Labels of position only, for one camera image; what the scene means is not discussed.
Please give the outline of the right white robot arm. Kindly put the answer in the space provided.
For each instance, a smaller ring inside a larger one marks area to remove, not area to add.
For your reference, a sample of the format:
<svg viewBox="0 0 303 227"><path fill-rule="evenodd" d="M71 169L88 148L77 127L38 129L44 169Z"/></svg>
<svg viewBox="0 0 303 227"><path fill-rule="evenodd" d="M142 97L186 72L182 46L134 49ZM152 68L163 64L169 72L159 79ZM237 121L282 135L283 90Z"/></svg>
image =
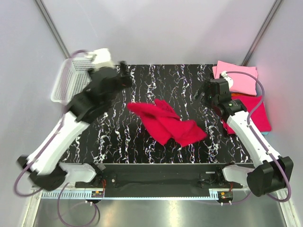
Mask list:
<svg viewBox="0 0 303 227"><path fill-rule="evenodd" d="M284 199L291 198L291 178L294 163L290 157L282 157L261 134L251 119L251 112L239 99L232 99L227 79L206 79L194 94L194 99L201 99L203 105L213 109L235 134L248 151L253 168L228 164L215 175L219 187L226 187L231 182L247 186L257 197L287 189Z"/></svg>

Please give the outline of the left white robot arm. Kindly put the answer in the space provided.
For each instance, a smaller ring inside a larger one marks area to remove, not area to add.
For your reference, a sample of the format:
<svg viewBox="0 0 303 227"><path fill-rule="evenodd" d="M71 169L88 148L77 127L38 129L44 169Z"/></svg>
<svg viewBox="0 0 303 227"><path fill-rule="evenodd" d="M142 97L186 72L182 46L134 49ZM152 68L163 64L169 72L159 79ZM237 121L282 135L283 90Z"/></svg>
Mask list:
<svg viewBox="0 0 303 227"><path fill-rule="evenodd" d="M87 183L98 187L102 170L95 164L61 163L60 159L74 140L97 118L108 112L118 93L132 86L126 62L120 62L121 75L116 68L88 69L91 82L65 106L58 125L40 147L29 156L20 156L18 164L27 172L31 182L46 191L65 183Z"/></svg>

